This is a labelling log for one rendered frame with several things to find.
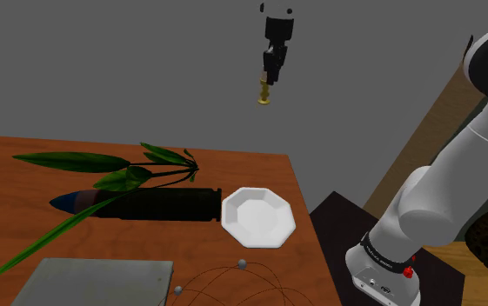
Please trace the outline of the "grey flat book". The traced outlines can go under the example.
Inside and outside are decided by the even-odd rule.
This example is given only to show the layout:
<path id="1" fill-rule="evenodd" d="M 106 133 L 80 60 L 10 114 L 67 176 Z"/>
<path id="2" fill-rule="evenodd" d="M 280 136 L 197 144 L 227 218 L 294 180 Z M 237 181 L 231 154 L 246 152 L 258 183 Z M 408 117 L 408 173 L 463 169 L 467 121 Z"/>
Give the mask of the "grey flat book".
<path id="1" fill-rule="evenodd" d="M 10 306 L 164 306 L 174 262 L 46 257 Z"/>

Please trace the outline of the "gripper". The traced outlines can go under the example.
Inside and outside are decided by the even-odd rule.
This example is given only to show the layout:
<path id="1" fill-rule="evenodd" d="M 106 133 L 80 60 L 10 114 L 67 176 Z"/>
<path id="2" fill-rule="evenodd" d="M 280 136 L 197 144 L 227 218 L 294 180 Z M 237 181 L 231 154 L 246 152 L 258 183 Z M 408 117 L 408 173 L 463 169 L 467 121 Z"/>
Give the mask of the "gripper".
<path id="1" fill-rule="evenodd" d="M 268 85 L 273 85 L 278 79 L 279 70 L 284 65 L 288 50 L 284 42 L 291 40 L 293 27 L 293 19 L 266 17 L 264 36 L 274 43 L 272 50 L 263 52 L 263 69 Z"/>

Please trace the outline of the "white octagonal dish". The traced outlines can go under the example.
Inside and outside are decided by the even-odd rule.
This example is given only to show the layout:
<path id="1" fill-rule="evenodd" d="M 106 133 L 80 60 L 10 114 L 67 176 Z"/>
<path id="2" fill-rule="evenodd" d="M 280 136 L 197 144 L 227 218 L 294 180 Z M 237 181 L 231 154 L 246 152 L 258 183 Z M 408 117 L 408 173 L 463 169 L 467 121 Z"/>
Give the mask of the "white octagonal dish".
<path id="1" fill-rule="evenodd" d="M 222 201 L 221 224 L 248 249 L 278 249 L 297 227 L 287 201 L 252 187 L 239 188 Z"/>

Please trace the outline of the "small gold candlestick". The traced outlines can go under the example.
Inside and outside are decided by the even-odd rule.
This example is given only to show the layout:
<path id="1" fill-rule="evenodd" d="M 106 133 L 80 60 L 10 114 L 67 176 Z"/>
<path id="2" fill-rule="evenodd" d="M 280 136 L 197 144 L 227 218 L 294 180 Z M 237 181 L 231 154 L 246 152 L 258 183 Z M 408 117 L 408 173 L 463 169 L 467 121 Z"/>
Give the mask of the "small gold candlestick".
<path id="1" fill-rule="evenodd" d="M 260 82 L 260 91 L 259 91 L 259 98 L 257 101 L 262 105 L 269 104 L 270 85 L 267 83 L 267 73 L 265 71 L 261 72 L 259 82 Z"/>

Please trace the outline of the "green leafy plant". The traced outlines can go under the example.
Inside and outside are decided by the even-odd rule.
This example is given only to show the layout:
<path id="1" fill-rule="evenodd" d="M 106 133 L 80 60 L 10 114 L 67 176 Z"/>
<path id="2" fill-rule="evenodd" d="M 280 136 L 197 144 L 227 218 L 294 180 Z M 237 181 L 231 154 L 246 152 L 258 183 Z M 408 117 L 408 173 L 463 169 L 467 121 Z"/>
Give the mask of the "green leafy plant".
<path id="1" fill-rule="evenodd" d="M 140 187 L 152 178 L 182 174 L 184 176 L 181 179 L 182 181 L 193 182 L 195 180 L 199 166 L 188 150 L 185 150 L 180 155 L 172 150 L 163 149 L 148 143 L 142 143 L 141 146 L 146 149 L 144 155 L 149 159 L 147 163 L 132 163 L 122 157 L 89 152 L 42 152 L 15 155 L 14 157 L 17 160 L 45 168 L 80 173 L 103 173 L 104 177 L 94 184 L 94 188 L 97 191 L 113 191 L 117 195 L 74 214 L 74 216 L 51 229 L 2 265 L 0 267 L 0 275 L 12 269 L 101 208 L 116 200 L 140 192 Z"/>

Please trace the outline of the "black cartridge with blue tip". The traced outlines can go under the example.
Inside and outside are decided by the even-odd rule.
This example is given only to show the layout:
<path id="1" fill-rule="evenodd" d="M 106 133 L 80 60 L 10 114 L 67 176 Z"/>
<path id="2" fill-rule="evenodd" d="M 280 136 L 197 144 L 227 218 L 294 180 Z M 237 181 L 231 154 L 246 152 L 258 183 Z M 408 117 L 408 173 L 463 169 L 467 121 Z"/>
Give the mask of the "black cartridge with blue tip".
<path id="1" fill-rule="evenodd" d="M 95 204 L 113 202 L 93 213 L 99 218 L 149 221 L 219 221 L 221 189 L 209 188 L 141 188 L 126 196 L 122 191 L 80 190 L 58 196 L 50 205 L 77 214 Z"/>

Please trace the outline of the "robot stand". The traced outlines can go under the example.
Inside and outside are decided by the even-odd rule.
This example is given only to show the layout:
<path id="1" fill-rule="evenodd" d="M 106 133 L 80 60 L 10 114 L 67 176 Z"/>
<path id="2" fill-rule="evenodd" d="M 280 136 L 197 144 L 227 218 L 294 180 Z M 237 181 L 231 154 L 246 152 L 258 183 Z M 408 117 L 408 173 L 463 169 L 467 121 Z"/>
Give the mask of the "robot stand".
<path id="1" fill-rule="evenodd" d="M 354 286 L 344 260 L 346 251 L 377 219 L 337 192 L 332 192 L 310 217 L 342 306 L 382 306 Z M 424 249 L 416 253 L 416 274 L 420 279 L 420 306 L 462 306 L 464 274 Z"/>

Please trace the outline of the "brown wooden table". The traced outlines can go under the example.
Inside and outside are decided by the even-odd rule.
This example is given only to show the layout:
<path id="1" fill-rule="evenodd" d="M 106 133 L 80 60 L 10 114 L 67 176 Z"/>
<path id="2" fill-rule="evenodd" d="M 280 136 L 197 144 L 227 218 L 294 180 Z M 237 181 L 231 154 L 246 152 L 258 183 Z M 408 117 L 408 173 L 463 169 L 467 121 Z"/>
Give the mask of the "brown wooden table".
<path id="1" fill-rule="evenodd" d="M 51 170 L 17 160 L 15 155 L 48 151 L 93 152 L 144 160 L 141 144 L 86 143 L 0 136 L 0 266 L 67 218 L 51 207 L 56 196 L 88 190 L 97 175 Z M 297 289 L 315 306 L 342 306 L 312 226 L 289 158 L 285 155 L 193 150 L 199 171 L 197 187 L 221 189 L 229 195 L 241 187 L 265 187 L 290 205 L 296 229 L 278 249 L 247 249 L 216 222 L 149 222 L 89 218 L 0 275 L 0 306 L 10 306 L 45 257 L 168 260 L 174 262 L 173 286 L 184 286 L 198 273 L 237 264 L 239 259 L 270 267 L 285 287 Z M 262 267 L 249 270 L 275 282 Z M 201 289 L 220 270 L 200 276 L 191 289 Z M 231 270 L 206 293 L 226 306 L 269 285 L 249 273 Z M 195 296 L 183 292 L 175 306 L 187 306 Z M 221 306 L 199 296 L 192 306 Z M 269 291 L 241 306 L 283 306 L 279 293 Z"/>

